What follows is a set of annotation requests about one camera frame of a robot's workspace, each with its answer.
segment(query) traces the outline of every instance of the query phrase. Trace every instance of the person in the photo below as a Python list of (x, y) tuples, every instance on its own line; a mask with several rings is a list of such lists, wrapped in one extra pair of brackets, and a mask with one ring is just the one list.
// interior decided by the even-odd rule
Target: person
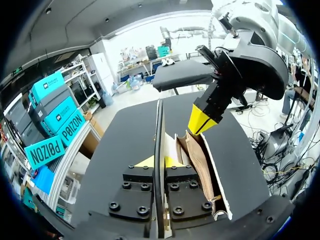
[[(299, 83), (299, 86), (302, 87), (304, 90), (306, 90), (308, 93), (310, 93), (311, 89), (311, 73), (310, 73), (310, 68), (308, 67), (308, 59), (305, 57), (302, 58), (302, 67), (296, 67), (294, 68), (294, 79)], [(288, 117), (288, 114), (290, 112), (290, 100), (293, 100), (295, 97), (295, 90), (287, 90), (284, 93), (284, 100), (283, 100), (283, 107), (282, 107), (282, 114), (280, 115), (282, 118), (286, 119)], [(301, 101), (304, 108), (306, 108), (306, 104)], [(311, 111), (308, 109), (305, 109), (306, 115), (301, 123), (300, 130), (303, 131), (305, 126), (307, 125), (308, 121), (310, 120), (311, 117)]]

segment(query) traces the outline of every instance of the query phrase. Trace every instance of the ceiling light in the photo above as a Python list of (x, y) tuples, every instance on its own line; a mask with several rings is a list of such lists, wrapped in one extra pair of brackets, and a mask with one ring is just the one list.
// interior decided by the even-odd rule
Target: ceiling light
[(48, 8), (45, 10), (45, 14), (49, 14), (49, 13), (51, 13), (51, 11), (52, 11), (51, 7), (48, 7)]

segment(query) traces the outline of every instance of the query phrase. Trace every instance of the white cabinet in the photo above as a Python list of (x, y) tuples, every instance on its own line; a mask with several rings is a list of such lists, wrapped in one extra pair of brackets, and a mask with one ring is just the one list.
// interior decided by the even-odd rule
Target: white cabinet
[(103, 53), (93, 54), (88, 57), (88, 62), (91, 70), (95, 70), (102, 89), (111, 95), (114, 78), (111, 74), (105, 55)]

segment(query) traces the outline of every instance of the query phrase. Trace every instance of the black platform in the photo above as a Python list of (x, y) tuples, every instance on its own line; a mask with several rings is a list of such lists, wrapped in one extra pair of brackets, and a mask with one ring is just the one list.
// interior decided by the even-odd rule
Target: black platform
[[(202, 93), (163, 99), (165, 130), (170, 136), (185, 135), (192, 103)], [(81, 181), (72, 213), (73, 225), (86, 220), (88, 211), (108, 215), (108, 203), (121, 187), (128, 165), (154, 155), (156, 111), (157, 101), (151, 101), (124, 108), (115, 115)], [(235, 221), (268, 199), (267, 183), (245, 132), (229, 111), (204, 136)]]

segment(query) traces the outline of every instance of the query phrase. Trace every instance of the wall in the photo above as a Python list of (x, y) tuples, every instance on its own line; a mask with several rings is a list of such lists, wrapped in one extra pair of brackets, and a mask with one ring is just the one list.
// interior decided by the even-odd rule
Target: wall
[[(134, 29), (128, 30), (120, 35), (117, 35), (110, 40), (100, 40), (90, 49), (93, 53), (104, 53), (108, 61), (113, 78), (117, 81), (117, 71), (119, 61), (122, 60), (120, 52), (126, 47), (145, 48), (149, 45), (161, 46), (164, 38), (161, 34), (160, 27), (166, 27), (169, 31), (178, 28), (186, 27), (203, 27), (208, 29), (210, 22), (210, 14), (199, 13), (199, 15), (179, 16), (168, 19), (161, 19), (145, 25), (141, 25)], [(214, 22), (218, 32), (223, 29), (219, 23)], [(221, 39), (212, 39), (212, 48), (220, 46)], [(195, 35), (191, 38), (175, 38), (171, 40), (172, 54), (179, 54), (181, 60), (186, 59), (186, 53), (195, 53), (195, 49), (199, 45), (208, 46), (208, 38), (203, 38), (201, 35)]]

